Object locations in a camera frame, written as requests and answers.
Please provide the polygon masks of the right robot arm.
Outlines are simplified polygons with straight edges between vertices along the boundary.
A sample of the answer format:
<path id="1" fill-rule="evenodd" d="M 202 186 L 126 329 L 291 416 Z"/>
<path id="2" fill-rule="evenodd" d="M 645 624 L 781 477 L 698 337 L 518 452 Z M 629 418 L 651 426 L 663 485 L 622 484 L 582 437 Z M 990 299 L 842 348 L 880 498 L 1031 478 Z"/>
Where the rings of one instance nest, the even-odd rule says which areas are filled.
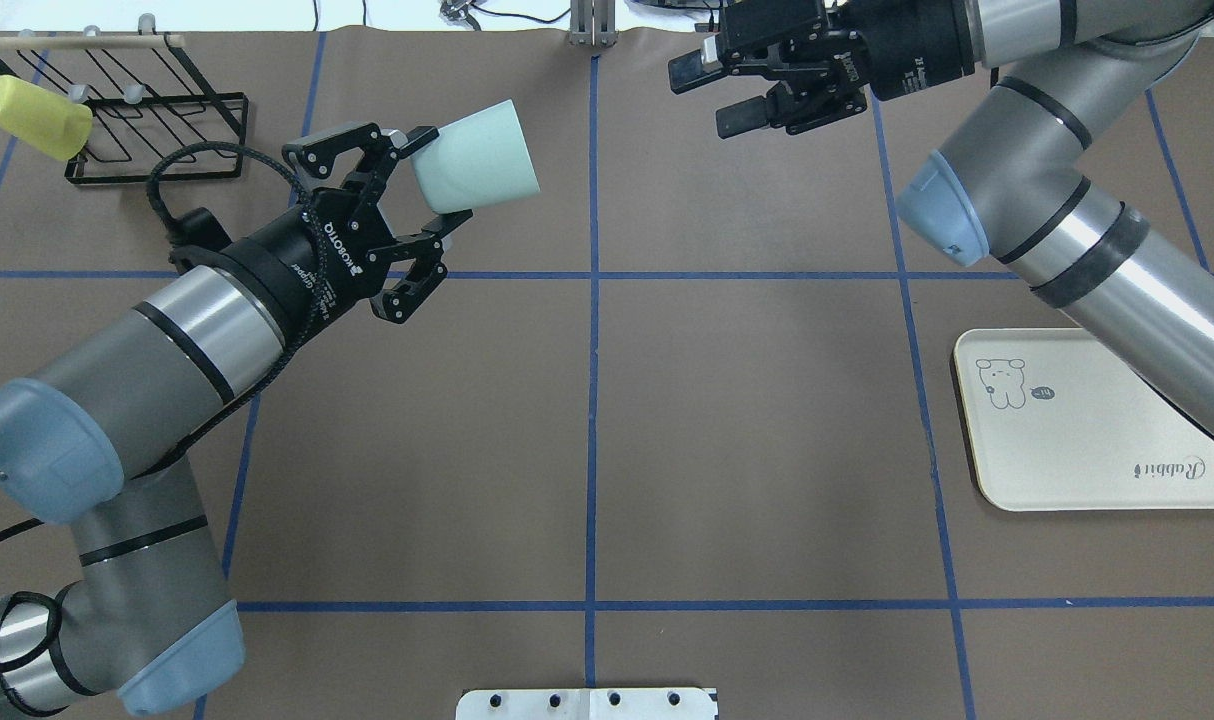
<path id="1" fill-rule="evenodd" d="M 901 191 L 900 219 L 954 263 L 994 257 L 1214 440 L 1214 277 L 1079 172 L 1178 68 L 1214 1 L 741 1 L 668 63 L 675 93 L 764 76 L 717 136 L 800 135 L 969 76 L 1002 76 Z"/>

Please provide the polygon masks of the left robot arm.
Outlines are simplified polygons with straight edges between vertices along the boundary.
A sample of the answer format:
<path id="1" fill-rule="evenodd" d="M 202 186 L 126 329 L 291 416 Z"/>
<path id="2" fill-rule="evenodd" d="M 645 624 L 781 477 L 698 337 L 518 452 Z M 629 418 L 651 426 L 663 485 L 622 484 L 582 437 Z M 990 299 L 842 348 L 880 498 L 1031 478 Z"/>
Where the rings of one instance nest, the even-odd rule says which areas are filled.
<path id="1" fill-rule="evenodd" d="M 538 192 L 524 146 L 501 161 L 515 191 L 470 189 L 443 168 L 463 136 L 350 123 L 280 159 L 209 141 L 151 169 L 147 202 L 177 278 L 0 389 L 0 488 L 30 514 L 0 542 L 68 527 L 83 571 L 57 593 L 0 597 L 0 719 L 49 719 L 104 693 L 134 716 L 165 714 L 242 669 L 240 611 L 188 450 L 357 304 L 405 323 L 475 209 Z M 205 208 L 174 214 L 161 178 L 203 152 L 267 165 L 295 202 L 240 240 Z"/>

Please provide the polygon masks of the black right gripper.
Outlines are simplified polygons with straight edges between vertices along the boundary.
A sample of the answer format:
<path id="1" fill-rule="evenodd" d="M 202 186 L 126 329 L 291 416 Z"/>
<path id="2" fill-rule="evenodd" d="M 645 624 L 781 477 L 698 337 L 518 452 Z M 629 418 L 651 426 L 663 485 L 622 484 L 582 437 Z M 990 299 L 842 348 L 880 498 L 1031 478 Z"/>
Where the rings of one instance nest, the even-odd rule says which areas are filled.
<path id="1" fill-rule="evenodd" d="M 976 72 L 963 1 L 741 1 L 727 6 L 722 35 L 668 61 L 668 87 L 686 93 L 730 76 L 773 86 L 716 110 L 732 138 L 775 127 L 812 131 L 868 108 Z"/>

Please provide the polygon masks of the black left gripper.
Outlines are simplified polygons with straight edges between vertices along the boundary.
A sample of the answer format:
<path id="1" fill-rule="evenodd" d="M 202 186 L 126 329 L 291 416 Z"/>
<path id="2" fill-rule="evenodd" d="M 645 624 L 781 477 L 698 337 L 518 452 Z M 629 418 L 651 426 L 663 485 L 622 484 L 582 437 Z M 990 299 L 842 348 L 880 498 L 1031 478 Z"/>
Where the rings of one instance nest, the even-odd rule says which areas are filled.
<path id="1" fill-rule="evenodd" d="M 473 210 L 439 214 L 418 233 L 393 237 L 379 209 L 398 163 L 439 135 L 433 126 L 412 127 L 405 135 L 396 129 L 382 131 L 375 123 L 351 121 L 282 147 L 283 160 L 297 176 L 313 181 L 336 177 L 339 155 L 361 151 L 339 187 L 351 195 L 316 200 L 322 215 L 323 270 L 301 204 L 242 240 L 231 240 L 219 219 L 197 208 L 178 220 L 183 233 L 172 249 L 174 265 L 178 273 L 212 266 L 232 274 L 268 310 L 280 331 L 302 331 L 314 305 L 314 288 L 322 288 L 325 296 L 314 331 L 364 299 L 378 318 L 403 324 L 447 277 L 443 255 L 450 233 L 473 219 Z M 380 290 L 388 268 L 402 261 L 412 261 L 410 268 L 395 287 Z"/>

